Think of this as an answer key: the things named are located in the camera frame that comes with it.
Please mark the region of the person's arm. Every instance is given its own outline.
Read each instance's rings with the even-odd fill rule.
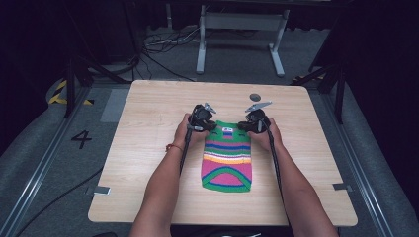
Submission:
[[[280,166],[284,206],[293,228],[294,236],[338,236],[336,229],[321,205],[314,188],[293,161],[284,146],[280,130],[270,119],[275,150]],[[271,151],[267,132],[249,132],[252,140]]]
[[[141,209],[129,236],[170,236],[170,225],[179,193],[180,161],[185,146],[189,114],[179,124],[172,144],[148,181]],[[193,132],[189,147],[203,140],[208,132]]]

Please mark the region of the person's hand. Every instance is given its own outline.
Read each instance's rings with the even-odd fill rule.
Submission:
[[[185,136],[186,133],[188,132],[188,117],[191,114],[185,114],[183,117],[183,120],[181,121],[181,123],[179,123],[178,128],[176,129],[175,132],[175,138],[173,140],[173,144],[179,147],[182,147],[182,149],[185,146]],[[197,131],[193,131],[192,135],[191,135],[191,141],[189,142],[189,147],[193,147],[194,144],[196,144],[197,142],[204,140],[206,138],[206,136],[209,135],[208,131],[202,131],[202,132],[197,132]]]
[[[269,130],[272,132],[275,145],[283,145],[283,139],[281,137],[281,133],[278,129],[277,124],[275,123],[273,118],[269,118],[269,121],[271,122]],[[271,144],[269,142],[268,131],[264,131],[262,133],[255,133],[253,131],[249,131],[247,132],[247,134],[250,136],[250,139],[258,142],[264,149],[271,151]]]

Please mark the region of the gray floor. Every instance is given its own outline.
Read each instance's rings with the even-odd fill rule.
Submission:
[[[159,30],[158,33],[162,32],[169,32],[169,30]],[[270,39],[274,38],[270,33],[257,33],[249,38],[229,32],[211,34],[208,38],[206,71],[203,75],[195,73],[198,44],[194,41],[179,45],[168,52],[150,55],[176,73],[194,78],[199,82],[288,85],[295,76],[308,73],[307,68],[327,34],[327,31],[285,32],[280,46],[280,56],[286,71],[284,78],[276,76],[267,49]],[[141,77],[148,79],[149,76],[151,80],[179,79],[148,58],[144,56],[142,58],[145,63],[140,62],[137,66],[141,75],[134,71],[135,79],[141,79]],[[126,79],[132,77],[131,73],[122,76]],[[315,85],[315,82],[310,82],[307,87]],[[55,87],[56,85],[51,85],[48,95],[45,95],[46,99],[50,97]],[[97,78],[87,98],[95,100],[94,105],[82,106],[77,112],[56,151],[54,161],[40,189],[17,228],[18,231],[52,200],[94,174],[104,165],[127,90],[126,85],[117,85],[107,78]],[[356,226],[340,228],[341,236],[380,236],[377,225],[372,219],[371,210],[366,205],[363,192],[354,178],[344,143],[340,141],[338,130],[333,122],[334,118],[327,113],[328,106],[324,103],[324,98],[333,98],[333,93],[319,95],[315,90],[310,90],[309,94],[342,178],[353,189],[349,192],[349,196],[359,221]],[[28,178],[53,139],[64,111],[64,105],[50,105],[45,113],[35,119],[16,138],[1,157],[1,225],[5,223]],[[372,188],[377,194],[377,201],[393,236],[417,236],[419,226],[414,211],[392,176],[349,88],[346,88],[343,120],[343,129],[346,130]],[[71,137],[83,130],[89,131],[89,137],[92,140],[87,141],[83,149],[79,149],[80,142],[71,141]],[[21,236],[94,236],[108,231],[114,231],[118,236],[127,236],[130,229],[129,223],[93,223],[87,218],[92,196],[85,193],[88,188],[95,187],[98,180],[99,176],[94,177],[53,204],[36,218]]]

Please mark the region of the striped sweater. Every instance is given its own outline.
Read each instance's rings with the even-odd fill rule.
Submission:
[[[201,178],[209,190],[243,193],[252,184],[250,137],[236,123],[216,122],[206,138]]]

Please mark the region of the small metal disc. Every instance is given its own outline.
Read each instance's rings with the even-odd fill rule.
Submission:
[[[250,100],[252,100],[252,101],[254,101],[254,102],[258,102],[258,101],[260,101],[261,100],[261,96],[259,96],[258,94],[251,94],[250,96],[249,96],[249,98],[250,98]]]

